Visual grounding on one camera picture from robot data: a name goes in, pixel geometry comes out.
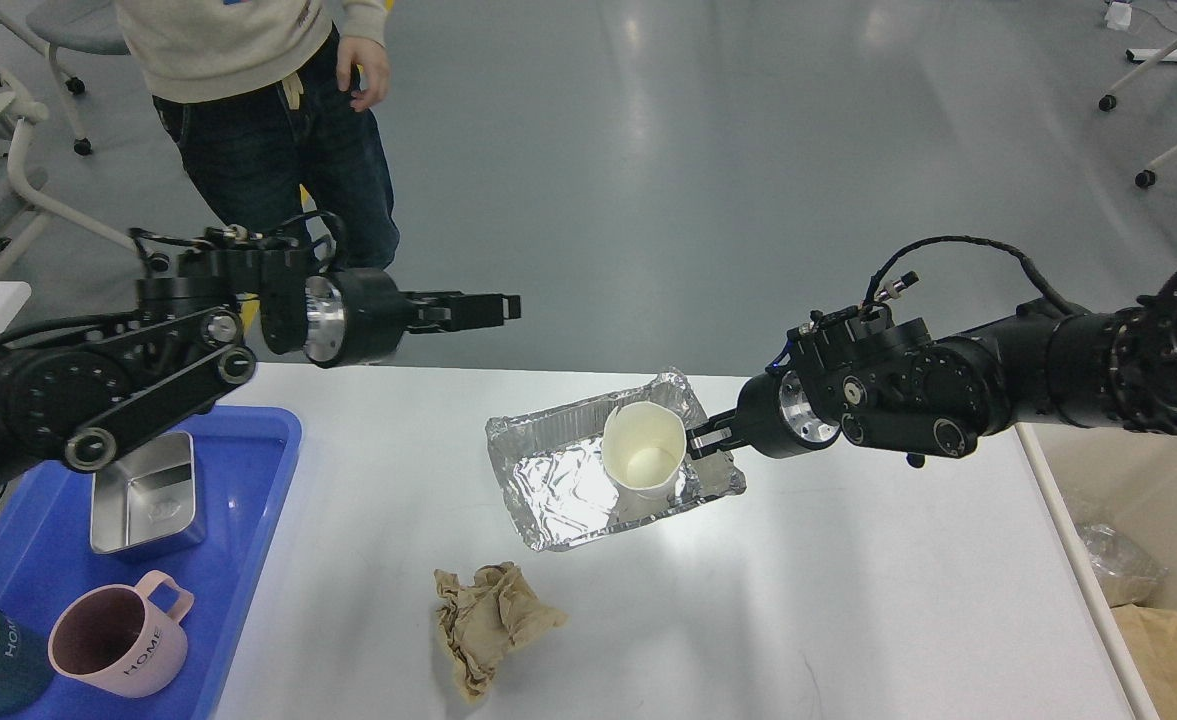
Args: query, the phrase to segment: screw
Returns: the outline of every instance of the screw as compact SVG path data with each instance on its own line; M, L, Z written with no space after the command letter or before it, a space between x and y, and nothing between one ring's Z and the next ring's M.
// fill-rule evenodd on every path
M237 320L228 315L215 315L205 325L205 334L219 344L227 344L237 340Z
M852 381L846 381L842 389L845 392L845 400L847 400L850 405L859 405L863 402L863 388L859 387L859 384L855 382L853 379Z
M75 471L99 471L117 455L117 438L104 428L80 429L64 446L64 461Z
M855 419L855 416L846 415L842 418L842 432L845 433L845 436L850 442L855 445L863 445L863 425L859 424L859 420Z
M255 372L255 356L244 347L232 347L224 352L217 366L219 376L226 384L240 386L250 380Z

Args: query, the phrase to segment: mug handle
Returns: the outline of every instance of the mug handle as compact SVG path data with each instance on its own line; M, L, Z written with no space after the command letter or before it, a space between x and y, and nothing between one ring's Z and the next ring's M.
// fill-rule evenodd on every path
M178 600L175 600L175 605L172 605L171 609L166 611L166 615L168 615L171 620L175 620L178 624L178 621L182 620L184 616L187 615L187 611L192 609L192 593L181 588L180 585L175 582L174 578L159 569L149 569L148 573L146 573L144 578L140 578L139 582L135 584L135 589L139 591L141 596L149 596L149 594L157 592L157 588L160 587L160 585L166 585L166 587L172 588L172 591L177 592L179 595Z

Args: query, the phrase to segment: pink mug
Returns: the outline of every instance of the pink mug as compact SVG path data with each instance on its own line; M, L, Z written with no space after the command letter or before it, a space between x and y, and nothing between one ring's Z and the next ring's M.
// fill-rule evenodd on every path
M167 611L149 600L162 584L178 593ZM148 696L184 666L187 635L180 620L191 607L192 593L159 569L151 569L135 587L94 588L54 621L49 665L66 678L119 696Z

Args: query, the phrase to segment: aluminum foil tray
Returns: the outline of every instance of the aluminum foil tray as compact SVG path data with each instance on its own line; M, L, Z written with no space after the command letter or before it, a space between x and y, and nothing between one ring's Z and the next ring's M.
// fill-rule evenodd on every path
M703 460L687 456L666 500L619 492L601 467L601 428L611 411L639 400L667 407L687 428L709 419L687 378L669 368L641 387L486 422L504 502L532 551L570 551L747 488L729 452L716 452Z

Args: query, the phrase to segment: silver metal joint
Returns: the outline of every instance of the silver metal joint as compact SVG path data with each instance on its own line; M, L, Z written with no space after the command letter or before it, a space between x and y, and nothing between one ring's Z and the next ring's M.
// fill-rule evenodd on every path
M255 374L255 356L245 347L230 347L219 356L217 369L219 378L230 386L241 386L250 382Z
M916 273L909 273L903 278L896 278L893 281L887 281L882 284L880 289L878 289L872 295L872 300L876 302L886 302L889 300L899 300L899 295L903 295L903 291L907 291L917 282Z
M949 456L966 455L966 434L947 418L935 420L935 442Z
M867 434L863 432L863 425L849 413L842 415L842 432L852 445L863 445L863 441L867 439Z
M842 384L842 393L850 405L862 405L867 393L863 389L863 384L855 375L847 375Z
M304 355L314 364L327 364L340 354L347 318L344 315L344 296L328 278L313 275L304 284L304 300L308 314L308 335L304 341Z
M64 444L64 461L74 471L93 473L107 468L117 456L117 438L104 428L86 428Z
M237 328L237 319L228 313L215 314L205 325L205 335L212 342L219 345L228 345L235 341L239 333L240 329Z
M806 392L797 379L797 373L791 369L779 384L779 412L787 427L804 441L824 444L838 432L836 427L825 424L814 414L811 401L807 400Z

